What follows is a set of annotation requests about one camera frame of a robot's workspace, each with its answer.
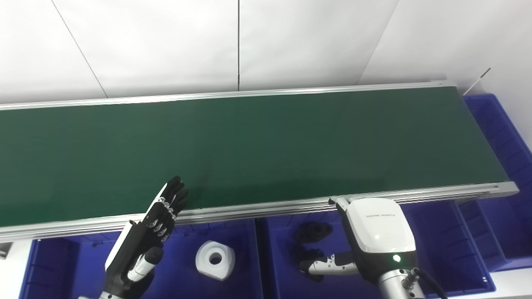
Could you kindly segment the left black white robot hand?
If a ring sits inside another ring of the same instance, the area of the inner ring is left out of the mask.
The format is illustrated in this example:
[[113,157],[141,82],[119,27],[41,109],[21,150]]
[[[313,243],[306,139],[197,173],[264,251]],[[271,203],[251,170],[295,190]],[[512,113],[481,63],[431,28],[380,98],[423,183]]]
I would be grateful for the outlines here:
[[187,195],[185,184],[175,176],[161,188],[141,221],[126,223],[105,261],[101,299],[140,299],[144,295]]

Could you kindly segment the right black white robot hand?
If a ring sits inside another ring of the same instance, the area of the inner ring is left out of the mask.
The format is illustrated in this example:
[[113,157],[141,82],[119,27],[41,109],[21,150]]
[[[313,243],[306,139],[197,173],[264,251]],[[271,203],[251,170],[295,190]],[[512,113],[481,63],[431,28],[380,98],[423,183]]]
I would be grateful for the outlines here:
[[299,270],[315,280],[359,274],[378,285],[385,274],[418,267],[416,241],[401,206],[393,199],[333,196],[350,250],[302,260]]

